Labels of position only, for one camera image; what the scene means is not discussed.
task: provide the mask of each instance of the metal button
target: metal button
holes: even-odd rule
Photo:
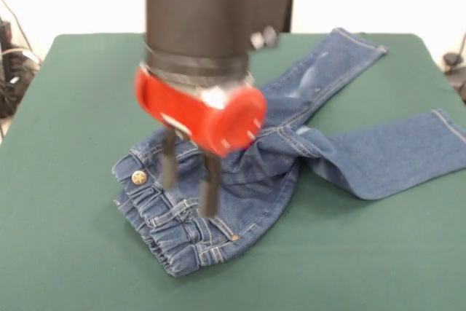
[[[131,180],[135,185],[142,185],[146,183],[147,175],[143,171],[137,170],[131,175]]]

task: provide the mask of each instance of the green table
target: green table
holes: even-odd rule
[[[466,109],[412,35],[312,118],[324,133]],[[261,84],[323,35],[254,55]],[[60,36],[0,146],[0,310],[439,311],[466,305],[466,171],[363,202],[304,170],[283,217],[242,257],[165,274],[113,203],[112,165],[156,127],[134,97],[142,36]]]

